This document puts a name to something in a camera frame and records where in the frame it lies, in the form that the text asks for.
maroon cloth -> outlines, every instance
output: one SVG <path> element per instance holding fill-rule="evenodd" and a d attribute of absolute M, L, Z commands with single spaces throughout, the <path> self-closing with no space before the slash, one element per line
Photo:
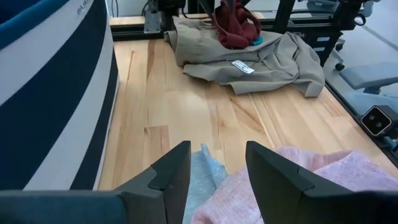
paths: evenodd
<path fill-rule="evenodd" d="M 213 23 L 218 31 L 218 40 L 228 49 L 243 49 L 260 36 L 260 22 L 238 0 L 234 0 L 232 14 L 222 0 L 213 14 Z"/>

beige cloth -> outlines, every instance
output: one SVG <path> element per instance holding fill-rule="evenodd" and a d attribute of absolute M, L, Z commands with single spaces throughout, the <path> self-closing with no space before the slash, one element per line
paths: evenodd
<path fill-rule="evenodd" d="M 174 17 L 177 31 L 166 33 L 179 66 L 187 75 L 231 85 L 235 94 L 269 91 L 292 83 L 306 97 L 316 97 L 325 85 L 317 53 L 295 34 L 261 32 L 264 41 L 241 50 L 224 48 L 216 29 L 203 21 Z M 232 62 L 254 69 L 247 74 Z"/>

pink fabric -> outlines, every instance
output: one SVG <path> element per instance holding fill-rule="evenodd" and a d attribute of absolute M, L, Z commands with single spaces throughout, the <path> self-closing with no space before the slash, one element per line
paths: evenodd
<path fill-rule="evenodd" d="M 398 190 L 398 180 L 352 151 L 319 155 L 293 147 L 278 153 L 296 164 L 348 189 Z M 247 169 L 227 177 L 215 194 L 199 207 L 193 224 L 260 224 L 264 223 L 252 192 Z"/>

wood grain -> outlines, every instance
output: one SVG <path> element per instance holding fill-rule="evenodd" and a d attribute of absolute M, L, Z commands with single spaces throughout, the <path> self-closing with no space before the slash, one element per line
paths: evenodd
<path fill-rule="evenodd" d="M 230 173 L 245 166 L 245 143 L 255 140 L 271 149 L 295 146 L 321 154 L 357 150 L 398 177 L 326 88 L 314 99 L 289 86 L 236 96 L 227 86 L 184 75 L 163 40 L 114 47 L 120 88 L 100 189 L 123 184 L 184 140 L 192 151 L 207 144 Z"/>

striped fabric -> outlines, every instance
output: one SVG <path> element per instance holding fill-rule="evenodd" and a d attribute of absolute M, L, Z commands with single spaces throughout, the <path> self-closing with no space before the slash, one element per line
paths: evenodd
<path fill-rule="evenodd" d="M 0 24 L 0 190 L 96 189 L 118 87 L 105 2 L 32 2 Z"/>

